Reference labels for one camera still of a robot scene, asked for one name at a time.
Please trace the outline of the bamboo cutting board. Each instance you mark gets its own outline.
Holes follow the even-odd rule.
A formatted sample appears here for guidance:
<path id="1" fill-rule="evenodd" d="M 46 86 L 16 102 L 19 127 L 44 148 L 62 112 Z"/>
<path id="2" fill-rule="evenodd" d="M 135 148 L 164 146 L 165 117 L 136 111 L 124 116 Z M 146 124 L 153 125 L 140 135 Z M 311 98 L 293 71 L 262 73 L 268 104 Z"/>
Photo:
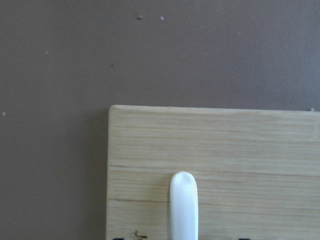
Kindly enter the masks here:
<path id="1" fill-rule="evenodd" d="M 106 239 L 170 239 L 180 171 L 197 183 L 201 240 L 320 237 L 316 111 L 113 105 Z"/>

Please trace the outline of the white ceramic spoon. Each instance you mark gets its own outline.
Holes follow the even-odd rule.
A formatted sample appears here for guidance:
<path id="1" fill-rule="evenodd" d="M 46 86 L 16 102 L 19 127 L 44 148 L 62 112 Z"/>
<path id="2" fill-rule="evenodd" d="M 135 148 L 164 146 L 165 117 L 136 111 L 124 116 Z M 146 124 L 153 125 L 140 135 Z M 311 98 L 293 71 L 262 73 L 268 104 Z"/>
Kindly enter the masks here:
<path id="1" fill-rule="evenodd" d="M 199 239 L 198 187 L 194 176 L 186 171 L 170 181 L 170 224 L 173 240 Z"/>

